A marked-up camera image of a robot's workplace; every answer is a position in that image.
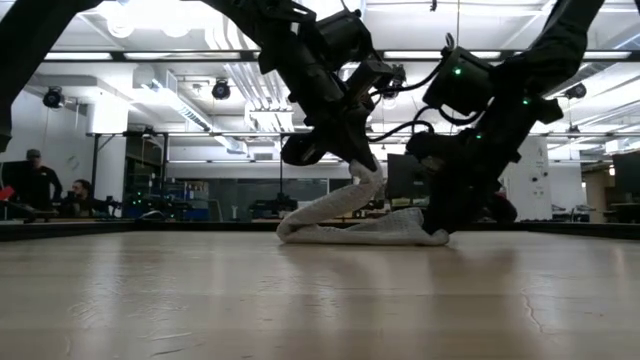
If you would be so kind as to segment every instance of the wooden table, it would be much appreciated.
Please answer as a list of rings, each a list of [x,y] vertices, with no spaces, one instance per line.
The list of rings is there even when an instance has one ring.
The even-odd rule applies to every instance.
[[[637,359],[639,279],[636,242],[533,233],[0,243],[0,359]]]

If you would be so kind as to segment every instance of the white wall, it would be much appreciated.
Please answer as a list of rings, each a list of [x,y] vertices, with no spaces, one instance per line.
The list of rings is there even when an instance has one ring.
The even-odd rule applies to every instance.
[[[551,184],[547,141],[529,137],[518,150],[522,159],[503,173],[507,197],[518,210],[518,220],[551,219]]]
[[[586,192],[582,188],[580,164],[551,164],[549,180],[552,204],[571,211],[577,205],[587,203]]]
[[[64,191],[77,179],[91,179],[93,140],[86,136],[86,116],[76,118],[72,110],[47,109],[41,97],[25,91],[11,110],[13,138],[0,161],[25,160],[27,150],[39,149],[43,163],[56,171]]]

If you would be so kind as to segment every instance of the white cloth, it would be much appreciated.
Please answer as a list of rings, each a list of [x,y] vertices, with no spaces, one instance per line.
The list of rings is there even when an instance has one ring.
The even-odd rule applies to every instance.
[[[354,245],[445,245],[449,234],[444,230],[433,235],[422,230],[424,218],[416,208],[400,210],[372,222],[347,229],[319,226],[322,221],[342,216],[366,205],[384,185],[380,164],[371,172],[357,161],[349,165],[357,185],[338,189],[287,216],[276,231],[284,243],[354,244]]]

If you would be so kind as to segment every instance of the cap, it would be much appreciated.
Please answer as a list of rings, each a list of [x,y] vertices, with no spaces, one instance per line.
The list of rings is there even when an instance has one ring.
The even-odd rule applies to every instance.
[[[27,159],[33,159],[33,158],[39,158],[39,157],[40,157],[40,150],[31,149],[27,151]]]

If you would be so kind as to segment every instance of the light fixture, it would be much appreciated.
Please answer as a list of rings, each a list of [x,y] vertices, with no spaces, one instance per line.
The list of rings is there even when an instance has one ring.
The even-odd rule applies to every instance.
[[[251,160],[214,160],[212,163],[215,164],[246,164],[250,163]]]
[[[50,52],[45,60],[111,60],[111,54],[104,52]]]
[[[479,57],[480,59],[486,60],[496,60],[500,58],[500,51],[472,51],[473,55]]]
[[[472,51],[473,55],[486,60],[497,60],[501,56],[500,51]],[[440,51],[385,51],[385,59],[405,60],[437,60],[442,58]]]
[[[225,132],[222,133],[224,136],[235,136],[235,137],[280,137],[280,133],[260,133],[260,132],[247,132],[247,133],[234,133],[234,132]]]
[[[171,59],[171,60],[239,60],[240,53],[235,51],[200,51],[200,52],[126,52],[124,56],[129,60],[162,60],[162,59]]]
[[[209,137],[209,133],[169,133],[169,137]]]
[[[170,164],[206,164],[206,160],[169,160]]]
[[[626,59],[630,55],[630,51],[587,51],[584,53],[584,60]]]
[[[407,60],[434,60],[440,59],[442,54],[439,51],[385,51],[385,59],[407,59]]]

